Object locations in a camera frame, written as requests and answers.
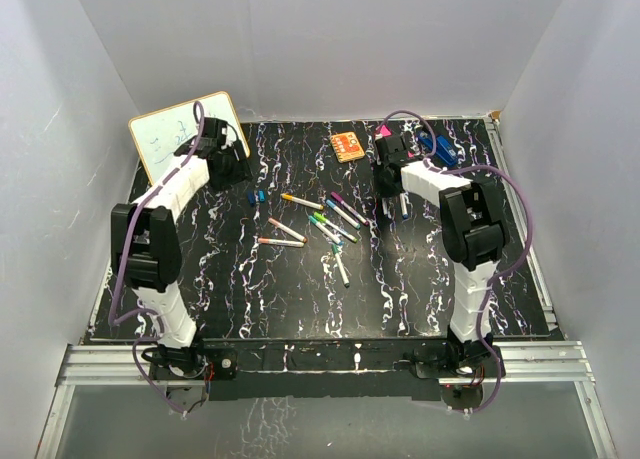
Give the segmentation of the light blue cap marker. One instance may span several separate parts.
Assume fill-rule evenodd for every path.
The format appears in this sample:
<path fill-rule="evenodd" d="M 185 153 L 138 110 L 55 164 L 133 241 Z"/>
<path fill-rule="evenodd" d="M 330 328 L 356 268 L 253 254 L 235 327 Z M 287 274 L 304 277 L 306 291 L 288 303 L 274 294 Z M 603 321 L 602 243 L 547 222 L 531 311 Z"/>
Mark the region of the light blue cap marker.
<path fill-rule="evenodd" d="M 382 204 L 384 217 L 386 219 L 392 220 L 392 216 L 390 214 L 390 208 L 389 208 L 389 200 L 387 198 L 381 198 L 381 204 Z"/>

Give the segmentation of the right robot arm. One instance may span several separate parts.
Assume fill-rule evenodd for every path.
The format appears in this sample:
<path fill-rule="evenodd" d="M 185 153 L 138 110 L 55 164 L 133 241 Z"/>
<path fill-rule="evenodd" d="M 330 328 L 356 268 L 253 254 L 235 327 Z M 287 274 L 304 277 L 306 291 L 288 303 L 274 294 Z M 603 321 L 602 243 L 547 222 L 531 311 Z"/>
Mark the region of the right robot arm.
<path fill-rule="evenodd" d="M 509 233 L 499 192 L 427 165 L 399 135 L 376 135 L 374 182 L 382 198 L 414 194 L 439 208 L 445 252 L 454 263 L 454 309 L 449 330 L 459 341 L 445 355 L 447 367 L 466 376 L 482 361 L 474 343 L 491 343 L 487 305 L 490 279 L 496 273 Z"/>

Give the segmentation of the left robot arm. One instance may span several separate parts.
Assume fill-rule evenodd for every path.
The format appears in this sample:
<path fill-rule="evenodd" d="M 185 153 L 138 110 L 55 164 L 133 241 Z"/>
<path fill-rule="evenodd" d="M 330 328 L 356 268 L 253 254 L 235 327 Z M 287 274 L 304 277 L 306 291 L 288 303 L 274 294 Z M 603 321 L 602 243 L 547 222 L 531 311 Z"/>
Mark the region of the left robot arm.
<path fill-rule="evenodd" d="M 160 345 L 175 349 L 171 364 L 194 378 L 207 355 L 193 345 L 196 323 L 178 286 L 182 267 L 176 222 L 205 186 L 224 191 L 247 181 L 251 171 L 246 144 L 231 123 L 199 120 L 196 135 L 173 153 L 167 171 L 142 196 L 111 212 L 111 266 L 116 277 L 108 323 L 118 326 L 146 314 Z"/>

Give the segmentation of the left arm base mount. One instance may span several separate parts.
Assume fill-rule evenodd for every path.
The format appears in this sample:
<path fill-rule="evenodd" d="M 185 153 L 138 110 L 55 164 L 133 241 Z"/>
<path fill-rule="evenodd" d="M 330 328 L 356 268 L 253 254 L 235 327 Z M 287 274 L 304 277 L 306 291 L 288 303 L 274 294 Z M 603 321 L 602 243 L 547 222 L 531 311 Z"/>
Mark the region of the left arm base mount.
<path fill-rule="evenodd" d="M 209 347 L 203 342 L 183 348 L 158 344 L 141 353 L 157 370 L 166 369 L 185 379 L 232 380 L 237 375 L 238 354 L 233 349 Z"/>

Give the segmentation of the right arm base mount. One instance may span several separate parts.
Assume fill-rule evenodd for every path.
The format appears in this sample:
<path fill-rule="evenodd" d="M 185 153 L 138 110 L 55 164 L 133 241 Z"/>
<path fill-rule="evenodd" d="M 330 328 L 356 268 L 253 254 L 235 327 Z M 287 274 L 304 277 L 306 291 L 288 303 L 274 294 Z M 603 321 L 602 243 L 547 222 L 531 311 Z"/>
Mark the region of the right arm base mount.
<path fill-rule="evenodd" d="M 409 370 L 419 379 L 471 379 L 478 369 L 484 377 L 502 378 L 505 367 L 479 342 L 470 346 L 456 346 L 450 342 L 429 342 L 403 354 Z"/>

